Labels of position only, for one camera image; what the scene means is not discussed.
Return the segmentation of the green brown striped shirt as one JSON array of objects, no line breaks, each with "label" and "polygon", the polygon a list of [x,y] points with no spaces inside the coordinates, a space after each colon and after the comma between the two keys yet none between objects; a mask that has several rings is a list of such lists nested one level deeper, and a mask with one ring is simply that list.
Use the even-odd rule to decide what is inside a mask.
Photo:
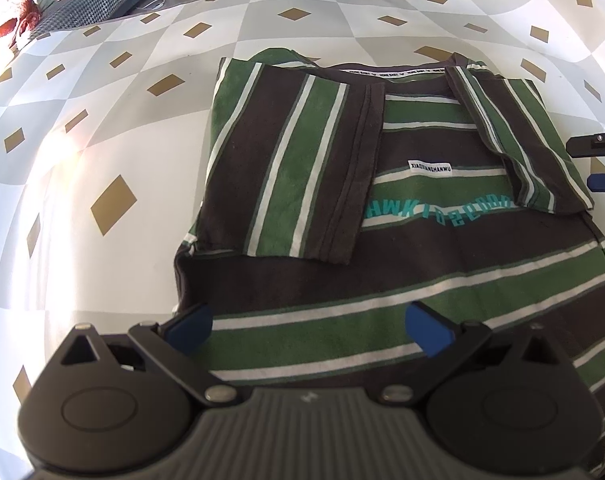
[{"label": "green brown striped shirt", "polygon": [[[461,55],[316,66],[222,58],[205,193],[174,258],[188,356],[237,385],[365,387],[413,372],[421,301],[549,330],[605,417],[605,235],[532,82]],[[605,461],[605,426],[587,459]]]}]

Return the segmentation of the checkered diamond pattern tablecloth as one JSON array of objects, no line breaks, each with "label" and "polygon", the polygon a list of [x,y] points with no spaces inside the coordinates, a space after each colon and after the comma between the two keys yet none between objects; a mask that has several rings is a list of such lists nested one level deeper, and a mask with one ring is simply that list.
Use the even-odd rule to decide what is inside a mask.
[{"label": "checkered diamond pattern tablecloth", "polygon": [[605,125],[605,0],[182,0],[34,40],[0,73],[0,479],[29,471],[18,410],[71,328],[169,318],[219,60],[269,47],[460,52],[531,78],[565,136]]}]

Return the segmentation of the checkered fabric sofa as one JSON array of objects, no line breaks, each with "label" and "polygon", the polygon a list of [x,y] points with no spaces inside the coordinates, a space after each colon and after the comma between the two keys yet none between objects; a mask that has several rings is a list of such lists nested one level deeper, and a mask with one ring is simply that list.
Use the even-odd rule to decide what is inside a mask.
[{"label": "checkered fabric sofa", "polygon": [[30,32],[36,39],[49,32],[100,24],[122,18],[142,0],[45,0],[41,18]]}]

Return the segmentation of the red knitted cloth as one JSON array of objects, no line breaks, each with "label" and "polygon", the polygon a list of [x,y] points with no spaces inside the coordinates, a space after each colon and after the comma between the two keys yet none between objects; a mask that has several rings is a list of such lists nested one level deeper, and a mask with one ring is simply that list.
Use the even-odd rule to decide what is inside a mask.
[{"label": "red knitted cloth", "polygon": [[0,46],[14,49],[39,24],[41,12],[33,0],[0,0]]}]

